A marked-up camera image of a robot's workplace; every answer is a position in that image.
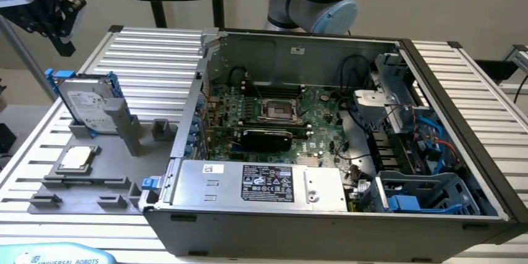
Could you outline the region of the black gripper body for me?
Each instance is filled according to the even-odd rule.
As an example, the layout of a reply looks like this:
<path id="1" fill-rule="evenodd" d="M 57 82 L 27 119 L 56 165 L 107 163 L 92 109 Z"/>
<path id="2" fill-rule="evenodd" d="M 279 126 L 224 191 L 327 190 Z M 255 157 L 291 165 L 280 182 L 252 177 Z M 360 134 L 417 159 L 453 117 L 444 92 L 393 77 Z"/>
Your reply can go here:
<path id="1" fill-rule="evenodd" d="M 28 33 L 67 34 L 60 0 L 33 0 L 29 4 L 4 7 L 1 16 Z"/>

